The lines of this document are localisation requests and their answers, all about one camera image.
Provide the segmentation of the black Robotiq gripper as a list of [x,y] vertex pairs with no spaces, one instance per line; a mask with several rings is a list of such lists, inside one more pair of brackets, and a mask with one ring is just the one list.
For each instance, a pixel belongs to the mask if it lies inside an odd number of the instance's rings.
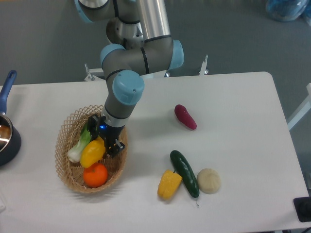
[[113,127],[106,123],[106,117],[101,115],[91,115],[87,121],[87,130],[90,133],[91,141],[97,139],[104,140],[106,154],[110,157],[117,156],[125,149],[125,144],[119,141],[119,136],[123,130],[121,127]]

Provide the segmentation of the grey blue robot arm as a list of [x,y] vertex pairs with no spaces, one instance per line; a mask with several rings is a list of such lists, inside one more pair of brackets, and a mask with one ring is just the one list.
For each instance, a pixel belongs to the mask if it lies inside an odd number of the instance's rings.
[[111,41],[100,53],[108,96],[101,115],[91,122],[91,134],[104,140],[114,157],[125,149],[119,135],[144,90],[143,75],[181,67],[184,52],[173,40],[162,0],[77,0],[76,9],[87,22],[109,19],[137,26],[140,42],[126,48],[127,39]]

